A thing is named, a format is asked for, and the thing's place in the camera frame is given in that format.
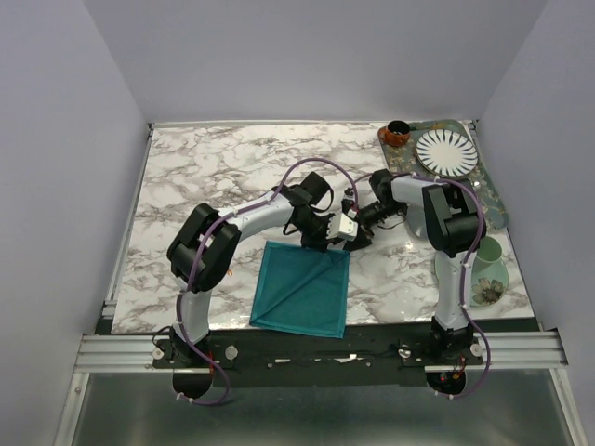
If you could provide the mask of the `teal cloth napkin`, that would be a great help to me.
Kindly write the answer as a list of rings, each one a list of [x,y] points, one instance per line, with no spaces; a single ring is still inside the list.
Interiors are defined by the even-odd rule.
[[[266,243],[249,324],[293,335],[341,339],[350,254]]]

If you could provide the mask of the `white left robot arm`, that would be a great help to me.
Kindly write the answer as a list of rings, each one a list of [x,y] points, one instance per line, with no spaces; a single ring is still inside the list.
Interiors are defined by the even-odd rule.
[[[334,195],[326,180],[310,173],[298,184],[279,185],[238,206],[216,209],[202,203],[192,210],[166,253],[174,276],[183,281],[171,335],[174,355],[183,365],[197,366],[206,357],[203,339],[209,334],[212,290],[227,274],[238,244],[272,228],[289,235],[292,226],[303,248],[326,251],[334,214],[318,204]]]

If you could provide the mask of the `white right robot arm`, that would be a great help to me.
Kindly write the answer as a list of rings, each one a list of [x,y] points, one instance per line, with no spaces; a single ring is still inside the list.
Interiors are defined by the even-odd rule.
[[[390,216],[407,215],[412,205],[423,210],[427,237],[441,270],[438,304],[424,347],[434,361],[449,363],[473,343],[471,272],[486,233],[475,192],[467,180],[397,175],[387,169],[373,172],[369,185],[377,200],[357,211],[356,237],[345,242],[344,249],[353,252],[370,246],[374,225]]]

